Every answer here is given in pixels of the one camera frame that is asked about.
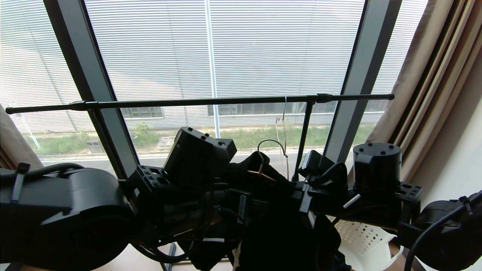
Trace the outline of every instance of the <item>curtain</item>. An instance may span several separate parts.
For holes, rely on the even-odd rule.
[[[367,142],[403,151],[401,181],[409,182],[430,149],[482,44],[482,1],[430,1],[385,114]]]
[[[0,167],[16,169],[19,162],[29,163],[30,169],[43,167],[10,116],[0,105]]]

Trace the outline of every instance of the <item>perforated basket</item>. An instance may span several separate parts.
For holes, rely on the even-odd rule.
[[[336,229],[341,236],[339,250],[356,271],[381,271],[392,265],[401,253],[391,257],[388,243],[395,237],[380,227],[340,220]]]

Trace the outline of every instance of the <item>white pole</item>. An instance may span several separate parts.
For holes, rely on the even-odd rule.
[[[35,143],[35,146],[37,146],[37,148],[40,149],[40,144],[39,144],[39,142],[37,141],[37,139],[36,139],[35,136],[33,135],[32,131],[30,130],[30,127],[28,126],[28,124],[27,124],[27,122],[25,121],[24,117],[22,117],[22,114],[17,113],[17,114],[15,114],[15,115],[22,120],[25,128],[27,129],[28,133],[30,134],[30,138],[33,140],[33,143]]]
[[[204,9],[206,12],[206,35],[208,39],[209,70],[211,72],[211,90],[213,92],[213,98],[217,98],[213,34],[211,31],[211,9],[210,9],[209,0],[204,0]],[[221,130],[219,128],[219,109],[217,105],[213,105],[213,113],[214,113],[214,131],[216,134],[216,138],[221,138]]]

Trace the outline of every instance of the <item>white wall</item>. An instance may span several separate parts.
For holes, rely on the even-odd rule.
[[[412,181],[424,187],[422,206],[436,200],[469,196],[482,189],[481,74],[482,51]],[[482,270],[482,259],[466,270]]]

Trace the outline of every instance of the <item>road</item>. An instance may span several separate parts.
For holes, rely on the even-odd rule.
[[[239,163],[246,159],[249,156],[249,154],[237,154],[234,156],[232,159],[232,163]],[[268,154],[268,157],[270,159],[269,164],[274,167],[279,173],[282,175],[286,176],[286,158],[279,153],[270,153]],[[164,162],[166,161],[166,158],[142,158],[140,159],[141,164],[143,165],[150,165],[150,166],[160,166],[162,167],[164,165]],[[353,161],[353,154],[350,152],[348,155],[347,159],[347,168],[349,169],[352,165]],[[109,160],[94,160],[94,161],[87,161],[87,160],[80,160],[80,161],[42,161],[43,165],[48,166],[51,164],[56,164],[56,163],[77,163],[80,164],[84,167],[91,167],[91,168],[99,168],[106,170],[113,175],[114,169],[112,168],[112,165],[110,164]],[[296,164],[296,153],[288,153],[288,164],[289,164],[289,170],[290,170],[290,176],[293,175],[293,172],[295,170],[295,164]]]

